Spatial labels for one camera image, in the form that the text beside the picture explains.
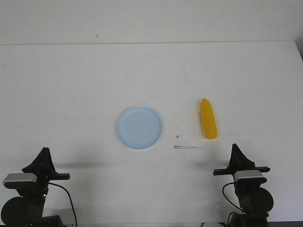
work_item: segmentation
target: light blue plate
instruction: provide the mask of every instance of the light blue plate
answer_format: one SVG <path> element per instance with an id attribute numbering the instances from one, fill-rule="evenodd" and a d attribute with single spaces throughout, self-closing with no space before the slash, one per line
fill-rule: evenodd
<path id="1" fill-rule="evenodd" d="M 135 106 L 120 116 L 117 132 L 125 145 L 134 149 L 143 149 L 158 140 L 162 132 L 162 122 L 159 115 L 151 108 Z"/>

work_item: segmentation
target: white table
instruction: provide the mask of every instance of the white table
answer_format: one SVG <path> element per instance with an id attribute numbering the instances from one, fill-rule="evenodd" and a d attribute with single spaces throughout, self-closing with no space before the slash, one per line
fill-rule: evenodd
<path id="1" fill-rule="evenodd" d="M 57 183 L 70 191 L 80 224 L 226 221 L 234 210 L 221 188 L 232 177 L 212 171 L 227 167 L 236 142 L 271 168 L 268 220 L 302 220 L 302 86 L 294 42 L 0 46 L 0 179 L 46 146 L 56 170 L 71 173 Z M 215 140 L 201 132 L 202 98 L 213 104 Z M 116 136 L 119 115 L 136 105 L 164 124 L 144 150 Z M 0 194 L 0 206 L 17 196 L 4 187 Z M 73 222 L 68 197 L 52 186 L 51 214 Z"/>

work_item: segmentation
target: white tabletop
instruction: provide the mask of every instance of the white tabletop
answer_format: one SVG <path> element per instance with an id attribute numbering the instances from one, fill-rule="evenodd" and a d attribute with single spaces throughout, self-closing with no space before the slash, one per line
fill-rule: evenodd
<path id="1" fill-rule="evenodd" d="M 226 221 L 221 194 L 232 143 L 274 197 L 269 220 L 302 220 L 303 64 L 294 42 L 0 46 L 0 179 L 43 146 L 80 224 Z M 198 104 L 213 105 L 218 138 L 201 132 Z M 143 150 L 116 136 L 119 115 L 143 105 L 163 121 Z M 174 146 L 198 149 L 174 149 Z M 237 202 L 232 187 L 227 194 Z M 17 193 L 0 187 L 0 206 Z M 50 185 L 45 215 L 73 217 Z"/>

